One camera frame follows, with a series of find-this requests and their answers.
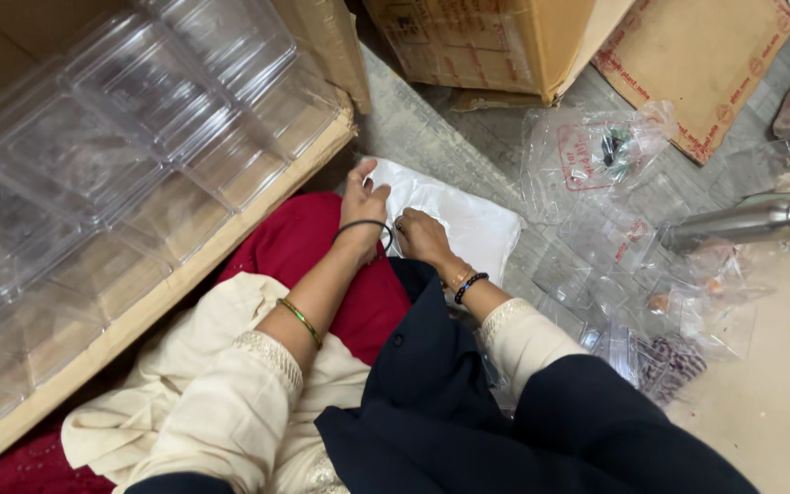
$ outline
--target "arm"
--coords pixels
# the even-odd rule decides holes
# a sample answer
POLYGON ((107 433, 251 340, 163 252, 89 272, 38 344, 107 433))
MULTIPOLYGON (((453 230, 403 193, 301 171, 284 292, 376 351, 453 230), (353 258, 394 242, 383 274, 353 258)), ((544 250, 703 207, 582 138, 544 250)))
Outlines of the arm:
MULTIPOLYGON (((407 257, 432 264, 441 280, 454 291, 465 279, 465 261, 449 248, 443 225, 422 211, 406 208, 396 220, 399 245, 407 257)), ((565 355, 585 350, 565 332, 522 299, 515 299, 486 279, 463 295, 462 302, 478 321, 481 337, 499 372, 508 377, 514 397, 520 397, 532 374, 565 355)))
MULTIPOLYGON (((372 193, 373 184, 363 183, 376 164, 360 163, 349 174, 341 225, 385 221, 388 185, 372 193)), ((287 296, 320 337, 357 271, 376 254, 380 230, 372 224, 345 230, 287 296)), ((291 310, 272 309, 185 389, 151 454, 131 473, 128 493, 163 491, 185 472, 210 485, 224 481, 234 492, 262 491, 317 353, 315 338, 291 310)))

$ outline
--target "black hair tie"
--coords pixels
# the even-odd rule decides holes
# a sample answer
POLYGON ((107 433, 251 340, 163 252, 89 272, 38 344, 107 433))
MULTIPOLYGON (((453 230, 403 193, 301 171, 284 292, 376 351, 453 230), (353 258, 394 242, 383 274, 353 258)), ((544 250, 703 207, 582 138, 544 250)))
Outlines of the black hair tie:
MULTIPOLYGON (((365 224, 378 225, 378 226, 383 227, 387 232, 389 232, 389 243, 385 246, 385 248, 383 248, 383 256, 385 256, 385 253, 389 251, 389 247, 392 246, 392 241, 395 240, 395 235, 392 232, 392 229, 389 228, 389 226, 386 225, 385 223, 383 223, 382 221, 377 221, 377 220, 357 220, 357 221, 353 221, 351 223, 347 223, 347 224, 343 225, 340 230, 337 230, 337 233, 335 234, 335 237, 331 240, 331 244, 334 245, 334 243, 337 241, 337 237, 340 236, 341 233, 343 233, 343 230, 355 227, 357 225, 365 225, 365 224)), ((382 257, 382 256, 377 254, 374 258, 380 258, 380 257, 382 257)))

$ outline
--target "white plastic bag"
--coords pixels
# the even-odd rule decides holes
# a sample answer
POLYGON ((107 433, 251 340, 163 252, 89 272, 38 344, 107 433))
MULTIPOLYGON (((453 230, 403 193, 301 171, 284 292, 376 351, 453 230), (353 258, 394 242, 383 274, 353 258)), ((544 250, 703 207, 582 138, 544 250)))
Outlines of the white plastic bag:
POLYGON ((678 130, 673 113, 668 101, 638 111, 528 112, 520 183, 529 221, 558 224, 580 194, 625 193, 645 183, 678 130))
MULTIPOLYGON (((520 238, 521 217, 398 163, 376 159, 377 169, 370 174, 374 185, 388 184, 392 188, 386 201, 387 223, 394 229, 395 220, 405 208, 427 213, 447 230, 450 249, 455 255, 478 272, 489 274, 490 281, 501 286, 508 256, 520 238)), ((383 245, 388 242, 389 235, 384 230, 383 245)), ((398 239, 386 254, 402 257, 398 239)))

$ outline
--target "beaded bracelet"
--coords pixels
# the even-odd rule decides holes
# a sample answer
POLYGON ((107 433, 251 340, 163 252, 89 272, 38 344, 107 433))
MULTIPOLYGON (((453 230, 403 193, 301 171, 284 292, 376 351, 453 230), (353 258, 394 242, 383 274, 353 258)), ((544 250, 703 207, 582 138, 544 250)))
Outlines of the beaded bracelet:
POLYGON ((474 285, 474 283, 477 280, 479 280, 479 279, 489 279, 489 278, 490 278, 490 275, 488 275, 486 273, 478 273, 478 274, 475 274, 474 276, 472 276, 468 281, 465 282, 465 284, 462 286, 462 288, 459 288, 459 293, 457 293, 455 295, 455 302, 461 305, 462 304, 462 296, 465 295, 465 290, 467 290, 469 287, 471 287, 471 285, 474 285))

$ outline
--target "finger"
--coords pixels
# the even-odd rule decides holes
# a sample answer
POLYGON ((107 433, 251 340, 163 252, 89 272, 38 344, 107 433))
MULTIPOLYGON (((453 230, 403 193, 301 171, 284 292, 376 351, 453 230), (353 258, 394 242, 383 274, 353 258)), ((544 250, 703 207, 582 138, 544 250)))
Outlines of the finger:
POLYGON ((377 160, 375 159, 359 162, 356 168, 353 168, 349 174, 347 174, 347 188, 362 188, 364 179, 373 172, 375 168, 377 168, 377 160))
POLYGON ((388 184, 380 185, 376 191, 371 193, 371 197, 380 199, 382 202, 386 202, 389 199, 389 194, 392 193, 392 187, 388 184))

